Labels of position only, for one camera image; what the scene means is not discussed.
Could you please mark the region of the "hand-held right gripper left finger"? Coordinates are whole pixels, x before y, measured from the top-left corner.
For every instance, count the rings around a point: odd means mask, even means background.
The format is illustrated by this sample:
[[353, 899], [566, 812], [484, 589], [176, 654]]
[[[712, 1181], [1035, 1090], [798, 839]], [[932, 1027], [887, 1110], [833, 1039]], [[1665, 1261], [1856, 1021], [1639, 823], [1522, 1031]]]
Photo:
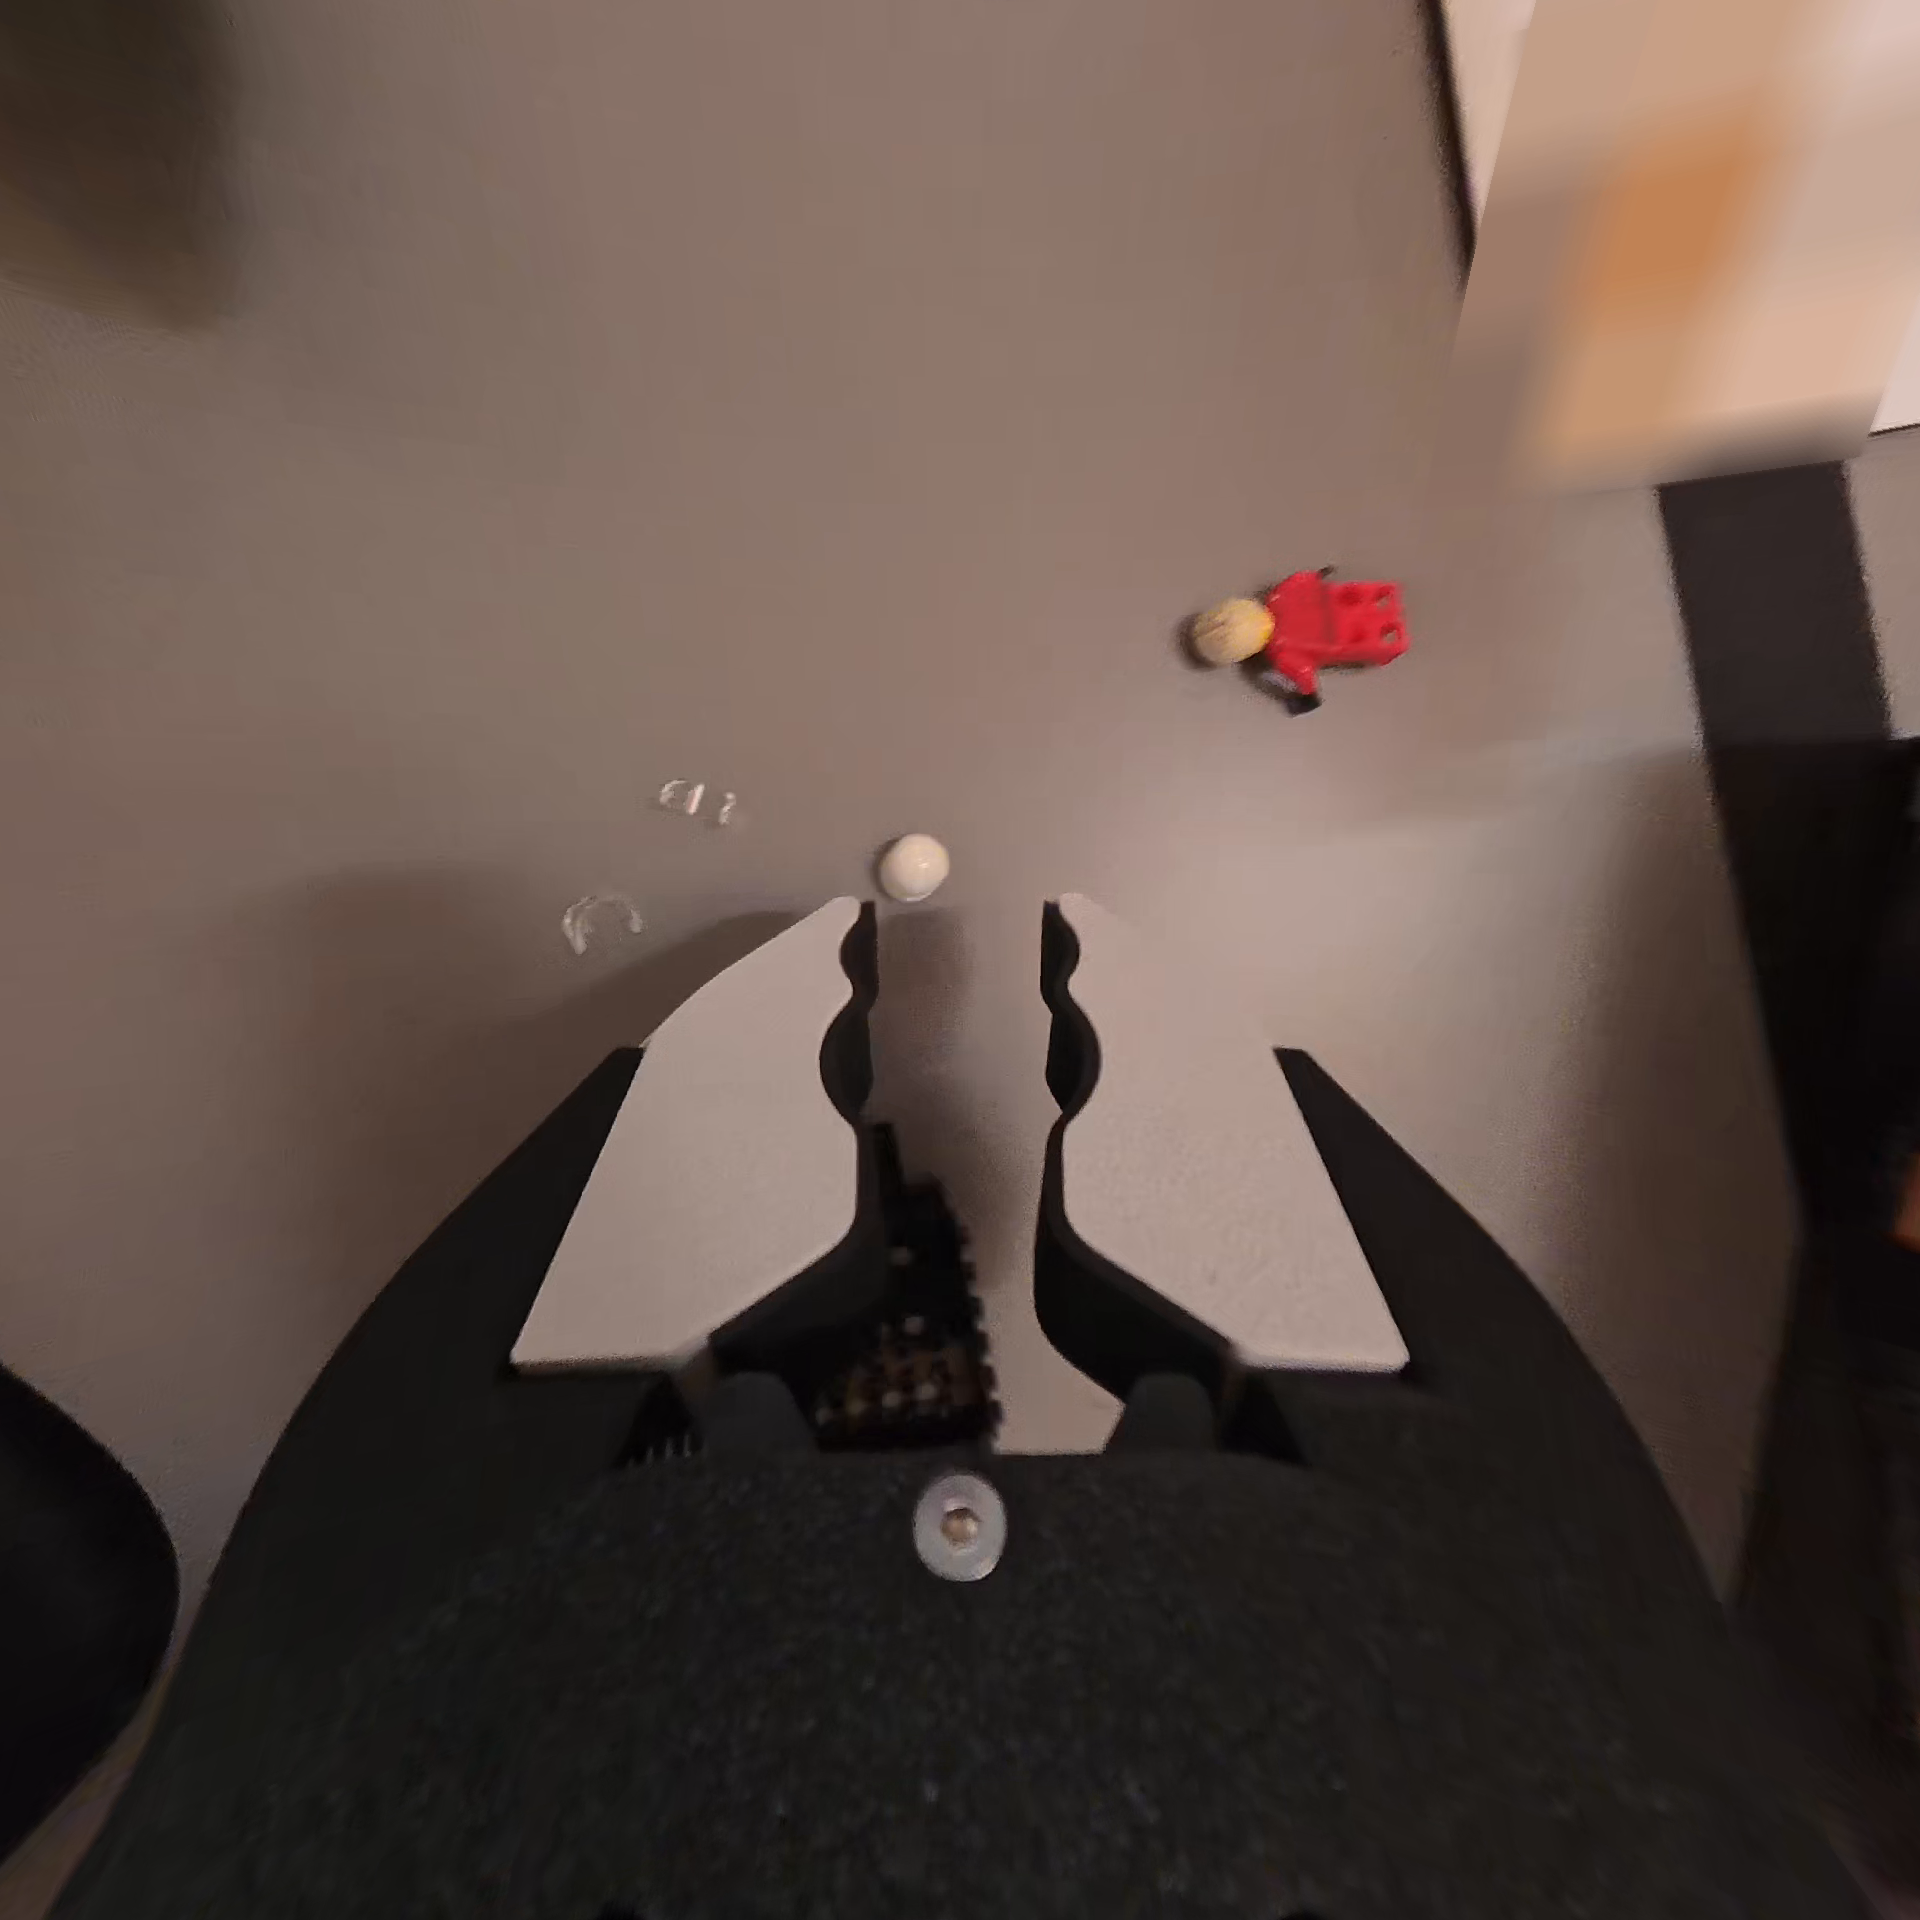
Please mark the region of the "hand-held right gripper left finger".
[[513, 1343], [521, 1375], [838, 1372], [891, 1252], [879, 909], [839, 897], [660, 1021]]

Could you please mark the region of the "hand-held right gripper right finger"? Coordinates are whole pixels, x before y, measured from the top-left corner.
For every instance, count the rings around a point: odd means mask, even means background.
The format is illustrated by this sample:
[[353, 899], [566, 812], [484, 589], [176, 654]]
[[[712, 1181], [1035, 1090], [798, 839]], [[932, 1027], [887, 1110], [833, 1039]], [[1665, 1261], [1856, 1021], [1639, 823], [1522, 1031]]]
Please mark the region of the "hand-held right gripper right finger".
[[1408, 1338], [1258, 1007], [1179, 937], [1043, 906], [1047, 1134], [1034, 1302], [1116, 1406], [1187, 1381], [1215, 1431], [1262, 1383], [1414, 1386]]

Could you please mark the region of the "red toy minifigure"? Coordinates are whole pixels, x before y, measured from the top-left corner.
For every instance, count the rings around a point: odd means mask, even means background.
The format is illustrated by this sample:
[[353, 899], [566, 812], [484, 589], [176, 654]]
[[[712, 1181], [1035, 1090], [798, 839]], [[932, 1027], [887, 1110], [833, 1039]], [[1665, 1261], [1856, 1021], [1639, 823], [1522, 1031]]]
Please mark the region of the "red toy minifigure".
[[1402, 585], [1352, 581], [1331, 567], [1298, 569], [1259, 601], [1266, 637], [1256, 654], [1259, 682], [1290, 713], [1324, 702], [1324, 679], [1393, 665], [1408, 651]]

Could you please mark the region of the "black brick chassis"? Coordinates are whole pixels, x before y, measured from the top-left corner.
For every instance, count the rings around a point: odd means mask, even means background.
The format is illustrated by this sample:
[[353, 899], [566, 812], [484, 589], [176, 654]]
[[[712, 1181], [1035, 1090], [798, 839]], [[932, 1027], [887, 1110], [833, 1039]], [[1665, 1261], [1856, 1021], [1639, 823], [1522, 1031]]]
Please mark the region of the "black brick chassis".
[[876, 1139], [887, 1285], [850, 1363], [812, 1394], [814, 1442], [825, 1453], [987, 1455], [1001, 1399], [969, 1231], [944, 1185], [905, 1169], [896, 1126]]

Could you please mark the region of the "black cloth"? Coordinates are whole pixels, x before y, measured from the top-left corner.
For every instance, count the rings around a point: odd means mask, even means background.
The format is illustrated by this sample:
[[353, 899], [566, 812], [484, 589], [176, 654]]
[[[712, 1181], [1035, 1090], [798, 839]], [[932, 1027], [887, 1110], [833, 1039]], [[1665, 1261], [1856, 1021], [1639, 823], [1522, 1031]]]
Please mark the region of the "black cloth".
[[3, 1854], [123, 1735], [176, 1631], [159, 1506], [67, 1410], [3, 1374]]

